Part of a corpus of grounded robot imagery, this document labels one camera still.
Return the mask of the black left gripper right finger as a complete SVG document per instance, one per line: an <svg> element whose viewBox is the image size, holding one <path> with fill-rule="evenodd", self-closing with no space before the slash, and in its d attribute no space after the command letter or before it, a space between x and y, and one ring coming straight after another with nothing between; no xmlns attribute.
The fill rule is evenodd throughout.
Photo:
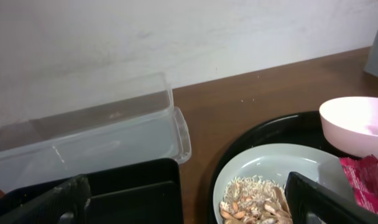
<svg viewBox="0 0 378 224"><path fill-rule="evenodd" d="M294 224L378 224L378 215L350 202L298 172L290 172L285 188Z"/></svg>

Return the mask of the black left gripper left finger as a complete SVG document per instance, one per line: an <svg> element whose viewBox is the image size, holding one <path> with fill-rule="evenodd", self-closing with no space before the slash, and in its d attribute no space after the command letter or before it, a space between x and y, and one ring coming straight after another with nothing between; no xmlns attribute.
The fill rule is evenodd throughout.
<svg viewBox="0 0 378 224"><path fill-rule="evenodd" d="M15 189L0 199L0 224L88 223L90 201L84 174Z"/></svg>

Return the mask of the grey plate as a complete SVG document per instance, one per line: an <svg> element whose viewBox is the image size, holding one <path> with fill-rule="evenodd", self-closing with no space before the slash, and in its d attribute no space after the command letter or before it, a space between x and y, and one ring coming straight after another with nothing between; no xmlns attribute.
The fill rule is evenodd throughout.
<svg viewBox="0 0 378 224"><path fill-rule="evenodd" d="M223 166L213 186L214 217L211 220L214 223L223 222L219 214L219 203L228 183L235 177L256 175L283 185L292 171L308 177L350 202L356 201L337 156L298 144L265 144L239 153Z"/></svg>

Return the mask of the rice and nut shells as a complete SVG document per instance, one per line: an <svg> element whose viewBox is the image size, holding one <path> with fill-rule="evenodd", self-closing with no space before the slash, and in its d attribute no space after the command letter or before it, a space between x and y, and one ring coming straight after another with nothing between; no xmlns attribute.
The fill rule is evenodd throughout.
<svg viewBox="0 0 378 224"><path fill-rule="evenodd" d="M292 224L284 188L261 176L235 177L217 207L223 224Z"/></svg>

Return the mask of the red snack wrapper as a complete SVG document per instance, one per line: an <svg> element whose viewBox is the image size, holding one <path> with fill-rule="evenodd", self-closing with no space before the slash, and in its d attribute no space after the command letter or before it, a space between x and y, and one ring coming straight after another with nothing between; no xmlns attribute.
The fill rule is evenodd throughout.
<svg viewBox="0 0 378 224"><path fill-rule="evenodd" d="M369 155L359 160L342 157L339 161L356 203L378 215L378 159Z"/></svg>

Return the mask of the pink bowl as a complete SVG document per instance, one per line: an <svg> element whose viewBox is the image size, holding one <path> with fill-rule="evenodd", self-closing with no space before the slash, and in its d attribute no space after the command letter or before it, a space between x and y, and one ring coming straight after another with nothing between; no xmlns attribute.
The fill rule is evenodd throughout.
<svg viewBox="0 0 378 224"><path fill-rule="evenodd" d="M323 134L335 148L356 157L378 159L378 98L347 96L319 108Z"/></svg>

